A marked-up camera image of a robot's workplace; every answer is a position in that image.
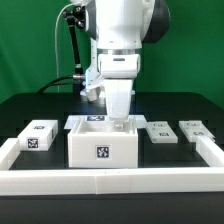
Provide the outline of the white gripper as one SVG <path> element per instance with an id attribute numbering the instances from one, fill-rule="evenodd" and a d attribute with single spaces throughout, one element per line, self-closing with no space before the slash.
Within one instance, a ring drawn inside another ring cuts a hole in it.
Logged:
<path id="1" fill-rule="evenodd" d="M 130 111 L 133 81 L 140 70 L 140 55 L 98 56 L 98 68 L 103 79 L 107 115 L 117 130 L 124 129 Z"/>

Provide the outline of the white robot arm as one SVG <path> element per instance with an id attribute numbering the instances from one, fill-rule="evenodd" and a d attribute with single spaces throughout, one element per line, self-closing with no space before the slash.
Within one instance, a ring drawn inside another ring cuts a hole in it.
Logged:
<path id="1" fill-rule="evenodd" d="M 134 79 L 144 43 L 158 42 L 168 31 L 166 0 L 70 0 L 80 13 L 78 25 L 91 38 L 92 60 L 86 72 L 87 99 L 105 97 L 107 116 L 117 130 L 128 120 Z"/>

